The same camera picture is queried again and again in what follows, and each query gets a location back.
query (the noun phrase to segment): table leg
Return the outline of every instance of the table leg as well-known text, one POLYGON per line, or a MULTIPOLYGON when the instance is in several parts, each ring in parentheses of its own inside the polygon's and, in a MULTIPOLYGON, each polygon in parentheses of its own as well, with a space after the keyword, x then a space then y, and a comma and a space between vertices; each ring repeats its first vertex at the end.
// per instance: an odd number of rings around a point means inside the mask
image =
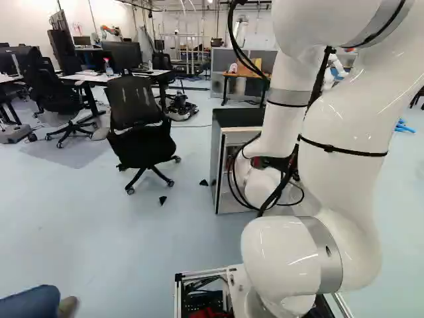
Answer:
POLYGON ((11 112, 11 114, 12 114, 12 116, 13 116, 13 118, 14 118, 14 120, 15 120, 16 124, 17 124, 17 125, 21 125, 21 124, 22 124, 22 122, 21 122, 21 120, 19 119, 18 115, 16 114, 15 109, 13 108, 13 106, 12 106, 11 102, 10 102, 10 101, 6 101, 6 102, 5 102, 5 104, 7 105, 7 108, 9 108, 9 111, 11 112))
POLYGON ((84 91, 85 91, 85 96, 87 96, 88 98, 88 105, 90 106, 91 109, 91 116, 85 117, 83 119, 80 119, 78 121, 79 124, 84 123, 86 121, 90 121, 100 115, 106 114, 106 111, 99 111, 97 109, 97 105, 95 104, 95 100, 94 100, 94 96, 93 96, 93 92, 91 91, 90 85, 87 84, 84 87, 84 91))
POLYGON ((2 116, 5 124, 11 123, 11 119, 10 119, 9 115, 7 114, 5 108, 3 107, 3 104, 0 105, 0 115, 2 116))
POLYGON ((162 113, 167 113, 168 110, 166 108, 166 84, 164 79, 158 79, 159 83, 159 96, 160 96, 160 107, 162 109, 162 113))
POLYGON ((265 100, 265 94, 266 94, 266 87, 267 87, 267 83, 264 82, 264 87, 262 88, 262 96, 260 97, 259 108, 265 107, 264 100, 265 100))
POLYGON ((224 106, 227 103, 227 83, 228 83, 229 77, 224 76, 224 96, 223 96, 223 102, 221 103, 221 106, 224 106))

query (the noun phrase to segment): blue jeans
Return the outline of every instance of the blue jeans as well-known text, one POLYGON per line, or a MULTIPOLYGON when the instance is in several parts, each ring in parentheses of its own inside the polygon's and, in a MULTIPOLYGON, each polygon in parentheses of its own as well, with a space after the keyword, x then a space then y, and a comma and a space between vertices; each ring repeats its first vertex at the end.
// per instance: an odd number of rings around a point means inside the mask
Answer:
POLYGON ((57 318, 60 292, 55 286, 41 285, 0 299, 1 318, 57 318))

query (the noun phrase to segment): white wall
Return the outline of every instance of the white wall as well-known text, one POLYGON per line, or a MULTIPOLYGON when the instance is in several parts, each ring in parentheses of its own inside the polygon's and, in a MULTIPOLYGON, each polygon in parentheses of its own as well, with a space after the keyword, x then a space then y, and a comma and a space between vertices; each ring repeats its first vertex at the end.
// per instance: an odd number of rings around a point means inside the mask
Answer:
POLYGON ((47 36, 48 18, 58 10, 56 0, 0 0, 0 42, 39 46, 53 60, 47 36))
MULTIPOLYGON (((141 9, 140 14, 136 16, 137 23, 143 25, 141 9)), ((273 48, 275 45, 274 33, 272 30, 271 10, 258 11, 235 11, 234 21, 236 21, 239 15, 245 15, 248 17, 249 24, 246 32, 246 48, 273 48)), ((219 26, 218 26, 218 37, 226 40, 228 35, 227 30, 227 11, 219 12, 219 26)), ((176 27, 179 26, 181 33, 200 33, 203 32, 207 39, 205 43, 210 43, 211 38, 217 36, 217 14, 215 11, 206 11, 205 21, 202 27, 202 14, 201 11, 186 12, 184 15, 182 12, 164 12, 164 13, 153 13, 153 23, 156 31, 156 38, 158 38, 158 30, 163 33, 174 33, 176 27)), ((146 21, 148 30, 151 33, 152 20, 146 21)))
MULTIPOLYGON (((60 0, 72 35, 90 35, 95 31, 88 0, 60 0)), ((97 32, 100 25, 120 27, 124 37, 135 38, 133 11, 130 5, 115 0, 91 0, 97 32)), ((11 46, 19 43, 39 46, 43 56, 54 59, 53 49, 47 36, 51 29, 50 15, 58 11, 57 0, 0 0, 0 42, 11 46)))

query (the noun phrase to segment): office chair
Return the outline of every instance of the office chair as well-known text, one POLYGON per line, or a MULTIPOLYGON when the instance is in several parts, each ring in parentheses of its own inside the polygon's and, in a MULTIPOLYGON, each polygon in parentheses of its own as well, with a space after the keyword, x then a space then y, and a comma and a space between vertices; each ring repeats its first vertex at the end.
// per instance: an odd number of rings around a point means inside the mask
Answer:
POLYGON ((52 127, 60 127, 67 123, 65 127, 49 132, 45 137, 46 140, 52 140, 52 136, 64 133, 56 145, 58 148, 63 148, 63 142, 71 134, 79 132, 91 137, 93 132, 83 128, 97 128, 97 124, 72 122, 82 109, 88 108, 82 95, 78 93, 83 82, 76 82, 73 86, 63 84, 54 73, 50 59, 47 59, 41 58, 39 51, 32 49, 24 62, 23 76, 31 87, 31 99, 36 101, 40 109, 37 115, 40 121, 52 127))
MULTIPOLYGON (((424 87, 422 87, 419 92, 417 93, 417 95, 412 99, 409 108, 414 107, 416 104, 418 104, 419 98, 424 96, 424 87)), ((421 106, 421 110, 424 111, 424 104, 422 104, 421 106)))
POLYGON ((138 168, 134 178, 125 186, 128 195, 133 185, 146 170, 152 170, 166 181, 168 187, 174 181, 167 178, 155 165, 174 160, 181 161, 175 142, 170 136, 171 120, 154 100, 148 78, 123 76, 107 82, 106 96, 111 107, 111 130, 107 135, 114 153, 121 161, 119 171, 138 168), (148 126, 162 122, 160 125, 148 126))
MULTIPOLYGON (((162 53, 162 52, 153 52, 152 65, 154 70, 170 70, 170 71, 174 70, 174 68, 172 67, 170 55, 166 53, 162 53)), ((166 77, 168 80, 168 84, 172 84, 176 81, 176 75, 174 72, 169 72, 168 74, 166 74, 166 77)), ((180 79, 180 84, 181 84, 181 89, 183 90, 183 94, 185 94, 183 81, 181 79, 180 79)), ((174 100, 173 95, 167 94, 166 98, 174 100)))

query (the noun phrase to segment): ceiling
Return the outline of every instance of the ceiling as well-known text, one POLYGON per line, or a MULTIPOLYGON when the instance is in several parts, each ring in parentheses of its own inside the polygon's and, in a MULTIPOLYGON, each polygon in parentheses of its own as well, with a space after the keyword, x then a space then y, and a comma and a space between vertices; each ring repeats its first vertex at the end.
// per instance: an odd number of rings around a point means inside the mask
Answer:
MULTIPOLYGON (((190 3, 190 0, 118 0, 126 3, 134 3, 135 5, 140 5, 145 8, 152 8, 153 10, 163 10, 163 11, 182 11, 182 3, 185 6, 186 11, 194 11, 193 6, 196 11, 202 10, 216 10, 217 1, 220 1, 220 10, 225 10, 228 8, 227 0, 210 0, 212 3, 209 3, 208 0, 191 0, 193 5, 190 3)), ((258 9, 260 5, 261 9, 265 9, 267 6, 270 7, 271 0, 262 0, 262 1, 253 1, 249 0, 246 5, 243 6, 243 9, 258 9)))

